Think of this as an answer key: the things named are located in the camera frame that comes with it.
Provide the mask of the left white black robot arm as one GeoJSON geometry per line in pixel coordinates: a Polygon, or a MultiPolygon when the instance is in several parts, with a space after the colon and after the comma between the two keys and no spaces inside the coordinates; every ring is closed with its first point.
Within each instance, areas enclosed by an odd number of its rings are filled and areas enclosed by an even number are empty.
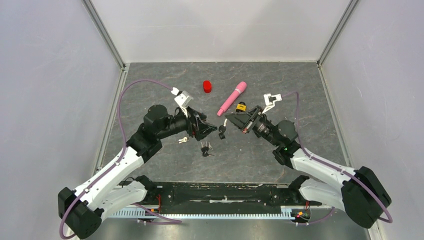
{"type": "Polygon", "coordinates": [[[64,187],[58,193],[59,234],[63,240],[91,236],[113,213],[133,203],[153,203],[155,188],[135,180],[122,190],[112,192],[127,175],[150,160],[161,148],[161,140],[186,132],[201,141],[216,131],[207,116],[191,107],[177,107],[175,115],[165,106],[151,106],[137,131],[124,142],[114,160],[75,189],[64,187]]]}

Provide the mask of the black-head key set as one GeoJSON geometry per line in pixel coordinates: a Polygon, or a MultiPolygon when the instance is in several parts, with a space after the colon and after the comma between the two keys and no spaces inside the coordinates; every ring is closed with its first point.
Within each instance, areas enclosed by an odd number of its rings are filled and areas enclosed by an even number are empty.
{"type": "Polygon", "coordinates": [[[228,122],[228,119],[226,118],[226,119],[224,120],[224,122],[223,122],[222,126],[226,127],[226,126],[227,126],[227,122],[228,122]]]}

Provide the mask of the black Kaijing padlock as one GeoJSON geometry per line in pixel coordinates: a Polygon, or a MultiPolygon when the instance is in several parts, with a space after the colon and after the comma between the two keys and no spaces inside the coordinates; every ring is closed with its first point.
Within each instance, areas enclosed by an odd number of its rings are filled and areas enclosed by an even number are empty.
{"type": "Polygon", "coordinates": [[[221,140],[223,140],[223,139],[225,139],[226,137],[225,137],[225,132],[226,132],[226,130],[227,130],[227,128],[226,128],[226,126],[225,125],[220,125],[219,127],[218,127],[218,137],[221,139],[221,140]]]}

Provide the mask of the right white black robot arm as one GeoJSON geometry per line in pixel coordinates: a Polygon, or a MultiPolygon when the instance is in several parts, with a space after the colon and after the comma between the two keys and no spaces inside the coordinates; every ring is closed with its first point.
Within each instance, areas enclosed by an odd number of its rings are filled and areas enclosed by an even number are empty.
{"type": "Polygon", "coordinates": [[[307,150],[298,139],[294,122],[274,125],[257,106],[250,111],[228,113],[226,119],[242,133],[253,132],[273,146],[277,162],[303,174],[289,185],[295,204],[316,202],[344,211],[360,227],[369,229],[378,220],[392,223],[392,200],[376,174],[368,167],[355,169],[336,164],[307,150]]]}

